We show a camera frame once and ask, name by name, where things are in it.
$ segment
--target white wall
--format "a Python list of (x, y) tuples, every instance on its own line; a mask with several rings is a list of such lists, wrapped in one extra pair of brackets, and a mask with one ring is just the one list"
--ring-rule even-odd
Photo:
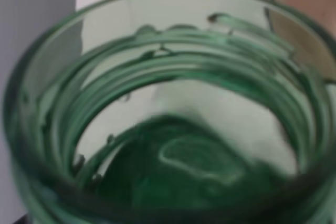
[[(0, 103), (14, 63), (44, 30), (75, 9), (75, 0), (0, 0)], [(11, 224), (25, 209), (10, 176), (8, 151), (0, 131), (0, 224)]]

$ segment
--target jar mouth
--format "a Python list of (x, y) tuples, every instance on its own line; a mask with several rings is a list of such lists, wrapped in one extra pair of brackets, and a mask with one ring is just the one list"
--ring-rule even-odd
[[(4, 103), (4, 123), (5, 132), (10, 145), (11, 151), (17, 160), (20, 167), (26, 170), (32, 177), (38, 178), (42, 184), (46, 185), (54, 191), (57, 197), (63, 201), (67, 206), (75, 207), (88, 216), (99, 216), (102, 219), (115, 219), (119, 221), (137, 221), (139, 218), (148, 221), (166, 220), (170, 223), (183, 223), (186, 221), (193, 221), (194, 223), (202, 223), (208, 220), (220, 220), (221, 223), (227, 221), (237, 221), (239, 219), (253, 219), (257, 218), (261, 212), (281, 212), (282, 209), (288, 207), (288, 204), (295, 204), (304, 199), (308, 192), (317, 189), (333, 174), (336, 157), (334, 150), (336, 150), (336, 142), (333, 142), (326, 151), (326, 153), (316, 163), (308, 169), (307, 172), (299, 174), (292, 181), (288, 182), (283, 188), (266, 195), (265, 198), (258, 199), (253, 202), (248, 202), (245, 206), (239, 205), (233, 209), (208, 209), (208, 210), (136, 210), (130, 207), (119, 206), (110, 202), (104, 202), (95, 195), (84, 193), (71, 182), (59, 174), (51, 171), (42, 160), (35, 155), (34, 150), (31, 149), (29, 142), (23, 135), (23, 129), (20, 122), (20, 112), (18, 108), (18, 99), (22, 93), (21, 87), (26, 71), (29, 69), (31, 59), (36, 52), (44, 46), (44, 43), (52, 39), (53, 36), (64, 30), (69, 22), (79, 19), (91, 10), (103, 6), (107, 3), (116, 0), (105, 0), (87, 7), (75, 15), (68, 17), (62, 23), (52, 28), (50, 31), (42, 35), (25, 53), (24, 57), (16, 66), (9, 84), (6, 89), (5, 103)], [(336, 52), (334, 40), (317, 24), (310, 21), (308, 18), (299, 14), (290, 7), (282, 6), (270, 0), (256, 0), (267, 5), (276, 7), (291, 15), (293, 19), (298, 19), (311, 30), (313, 30), (324, 43), (328, 46), (333, 55)]]

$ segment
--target green glass jar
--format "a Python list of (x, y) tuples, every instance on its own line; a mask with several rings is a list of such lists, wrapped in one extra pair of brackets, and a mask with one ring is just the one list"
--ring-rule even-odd
[(105, 0), (41, 36), (5, 131), (40, 224), (329, 224), (334, 40), (270, 0)]

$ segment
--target glass jar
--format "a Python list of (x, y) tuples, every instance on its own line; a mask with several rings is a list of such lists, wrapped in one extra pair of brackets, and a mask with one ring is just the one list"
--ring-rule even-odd
[(321, 223), (334, 40), (270, 0), (105, 0), (15, 68), (5, 131), (39, 223)]

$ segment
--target jar rim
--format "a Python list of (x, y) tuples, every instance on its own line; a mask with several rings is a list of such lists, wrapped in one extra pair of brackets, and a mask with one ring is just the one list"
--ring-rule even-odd
[[(292, 181), (285, 184), (283, 188), (266, 195), (265, 198), (257, 199), (253, 202), (248, 202), (246, 205), (234, 206), (232, 209), (207, 209), (207, 210), (136, 210), (131, 207), (119, 206), (111, 202), (104, 202), (95, 195), (84, 193), (78, 190), (75, 186), (71, 185), (64, 178), (50, 171), (43, 161), (37, 155), (25, 140), (24, 136), (19, 133), (20, 141), (11, 139), (11, 127), (8, 118), (17, 110), (18, 97), (25, 76), (25, 72), (29, 69), (29, 63), (34, 57), (35, 53), (46, 41), (52, 38), (55, 33), (62, 30), (70, 22), (79, 17), (89, 13), (90, 11), (115, 2), (118, 0), (103, 0), (93, 5), (90, 5), (73, 15), (65, 18), (59, 24), (55, 25), (49, 31), (40, 36), (39, 39), (24, 53), (23, 57), (19, 60), (14, 68), (12, 75), (5, 91), (3, 118), (4, 130), (12, 155), (18, 161), (18, 164), (27, 170), (33, 176), (38, 176), (47, 185), (52, 185), (52, 190), (57, 196), (68, 206), (74, 206), (80, 209), (81, 212), (86, 212), (88, 216), (98, 216), (106, 220), (116, 220), (125, 222), (136, 222), (139, 218), (145, 221), (164, 220), (164, 222), (185, 223), (186, 221), (193, 223), (203, 223), (209, 218), (213, 221), (220, 221), (221, 223), (227, 221), (249, 220), (256, 218), (261, 212), (270, 211), (278, 212), (281, 209), (288, 207), (288, 204), (295, 204), (311, 192), (318, 188), (326, 178), (329, 178), (334, 170), (336, 164), (336, 141), (326, 152), (322, 159), (318, 160), (313, 167), (310, 167), (307, 173), (299, 174)], [(336, 55), (336, 43), (332, 36), (328, 34), (322, 27), (310, 20), (299, 11), (277, 3), (273, 0), (255, 0), (266, 5), (278, 8), (286, 14), (291, 15), (291, 18), (300, 20), (301, 23), (307, 25), (316, 35), (320, 37), (326, 44), (331, 53)], [(21, 131), (20, 122), (17, 122), (19, 131)]]

